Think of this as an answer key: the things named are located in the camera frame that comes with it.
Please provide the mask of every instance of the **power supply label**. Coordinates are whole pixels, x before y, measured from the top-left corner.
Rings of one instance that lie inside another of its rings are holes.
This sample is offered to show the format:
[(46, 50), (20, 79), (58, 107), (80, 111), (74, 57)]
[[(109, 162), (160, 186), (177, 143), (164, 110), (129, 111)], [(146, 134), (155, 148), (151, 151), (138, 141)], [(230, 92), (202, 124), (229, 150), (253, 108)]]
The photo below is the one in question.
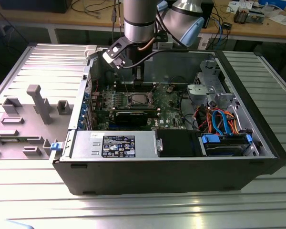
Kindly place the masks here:
[(134, 136), (104, 136), (102, 157), (135, 157)]

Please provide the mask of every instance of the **slotted aluminum surface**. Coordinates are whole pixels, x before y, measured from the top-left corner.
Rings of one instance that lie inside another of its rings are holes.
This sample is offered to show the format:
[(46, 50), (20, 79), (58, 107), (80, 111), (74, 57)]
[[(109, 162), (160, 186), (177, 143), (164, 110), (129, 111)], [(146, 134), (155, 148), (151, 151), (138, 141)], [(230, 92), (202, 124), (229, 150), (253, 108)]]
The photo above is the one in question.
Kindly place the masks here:
[(87, 65), (85, 48), (85, 45), (60, 44), (28, 47), (0, 87), (0, 119), (4, 113), (1, 104), (7, 97), (17, 97), (22, 104), (34, 104), (26, 93), (30, 84), (39, 84), (42, 97), (48, 98), (50, 104), (67, 100), (74, 105)]
[[(247, 77), (265, 79), (256, 74)], [(247, 87), (258, 88), (252, 82), (246, 82)], [(269, 77), (269, 82), (277, 80)], [(276, 83), (270, 88), (280, 89)], [(282, 114), (276, 110), (275, 115)], [(277, 134), (286, 134), (284, 125), (280, 128)], [(36, 229), (286, 228), (286, 166), (273, 175), (258, 177), (241, 191), (94, 197), (70, 194), (47, 160), (0, 161), (3, 218)]]
[(263, 57), (224, 53), (286, 151), (286, 83)]

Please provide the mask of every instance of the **motherboard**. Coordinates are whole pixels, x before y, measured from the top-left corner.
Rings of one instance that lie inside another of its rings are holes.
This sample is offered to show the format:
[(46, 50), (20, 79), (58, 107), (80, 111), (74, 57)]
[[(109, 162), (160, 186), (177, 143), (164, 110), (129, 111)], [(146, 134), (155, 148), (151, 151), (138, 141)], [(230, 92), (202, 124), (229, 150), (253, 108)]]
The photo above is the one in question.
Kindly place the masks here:
[(180, 90), (154, 83), (107, 85), (86, 95), (81, 126), (86, 130), (185, 129)]

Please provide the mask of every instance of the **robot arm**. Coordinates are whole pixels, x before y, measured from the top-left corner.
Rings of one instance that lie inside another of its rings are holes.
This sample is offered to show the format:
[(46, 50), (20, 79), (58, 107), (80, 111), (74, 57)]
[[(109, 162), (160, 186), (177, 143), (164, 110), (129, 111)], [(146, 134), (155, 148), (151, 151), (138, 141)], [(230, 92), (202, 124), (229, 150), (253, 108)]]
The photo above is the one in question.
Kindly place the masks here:
[(158, 14), (161, 17), (158, 20), (163, 21), (166, 32), (169, 31), (185, 46), (190, 46), (194, 42), (204, 23), (201, 17), (201, 0), (178, 0), (171, 9), (166, 9), (166, 4), (163, 2), (157, 6), (158, 2), (158, 0), (124, 0), (125, 36), (118, 39), (103, 54), (103, 58), (112, 67), (123, 68), (125, 61), (122, 52), (126, 51), (127, 58), (132, 60), (135, 66), (132, 68), (134, 83), (143, 81), (142, 60), (152, 54), (152, 43), (168, 40), (158, 31), (155, 32), (157, 7), (162, 10), (161, 16)]

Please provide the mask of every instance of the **computer case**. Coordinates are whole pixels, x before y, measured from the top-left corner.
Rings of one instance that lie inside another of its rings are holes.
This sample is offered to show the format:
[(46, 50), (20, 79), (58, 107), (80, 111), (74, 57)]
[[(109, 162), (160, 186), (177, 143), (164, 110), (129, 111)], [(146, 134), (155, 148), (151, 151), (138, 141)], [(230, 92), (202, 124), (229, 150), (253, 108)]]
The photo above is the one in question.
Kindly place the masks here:
[(72, 0), (0, 0), (4, 10), (29, 10), (65, 13)]

